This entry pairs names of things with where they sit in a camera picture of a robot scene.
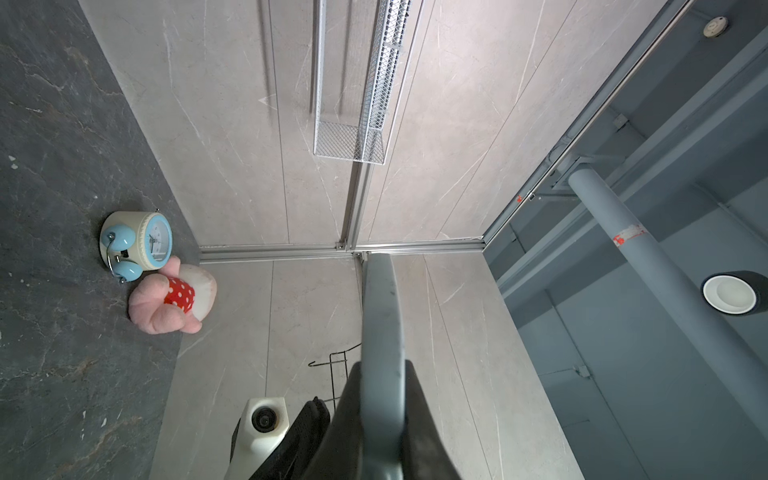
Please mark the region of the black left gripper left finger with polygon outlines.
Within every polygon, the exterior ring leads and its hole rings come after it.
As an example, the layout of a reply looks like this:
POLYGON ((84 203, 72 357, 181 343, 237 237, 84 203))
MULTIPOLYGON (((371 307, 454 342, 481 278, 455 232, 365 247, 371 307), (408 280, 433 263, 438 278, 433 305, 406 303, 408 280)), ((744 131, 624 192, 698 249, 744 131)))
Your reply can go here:
POLYGON ((361 363, 355 363, 336 412, 303 479, 360 479, 362 425, 360 420, 361 363))

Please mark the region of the light blue phone case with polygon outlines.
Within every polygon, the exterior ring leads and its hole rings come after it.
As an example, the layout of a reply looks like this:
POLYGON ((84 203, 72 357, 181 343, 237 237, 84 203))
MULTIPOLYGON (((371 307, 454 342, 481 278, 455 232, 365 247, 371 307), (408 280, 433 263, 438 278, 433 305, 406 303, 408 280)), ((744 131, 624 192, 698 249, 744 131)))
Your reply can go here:
POLYGON ((401 479, 405 345, 391 256, 364 262, 360 386, 363 479, 401 479))

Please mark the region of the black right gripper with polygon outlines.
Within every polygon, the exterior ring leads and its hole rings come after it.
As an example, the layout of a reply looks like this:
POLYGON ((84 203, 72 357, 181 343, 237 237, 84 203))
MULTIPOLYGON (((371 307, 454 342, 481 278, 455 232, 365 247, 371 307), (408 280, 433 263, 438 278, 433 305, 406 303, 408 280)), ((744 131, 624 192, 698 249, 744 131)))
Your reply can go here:
POLYGON ((300 479, 319 450, 330 421, 324 401, 318 397, 307 401, 283 440, 250 479, 300 479))

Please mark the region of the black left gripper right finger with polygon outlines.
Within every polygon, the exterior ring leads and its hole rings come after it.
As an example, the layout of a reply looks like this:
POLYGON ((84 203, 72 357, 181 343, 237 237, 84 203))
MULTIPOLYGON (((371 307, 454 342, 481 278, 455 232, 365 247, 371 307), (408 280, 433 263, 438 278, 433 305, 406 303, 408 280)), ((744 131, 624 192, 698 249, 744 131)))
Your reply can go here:
POLYGON ((410 360, 405 361, 405 423, 400 457, 404 479, 460 479, 410 360))

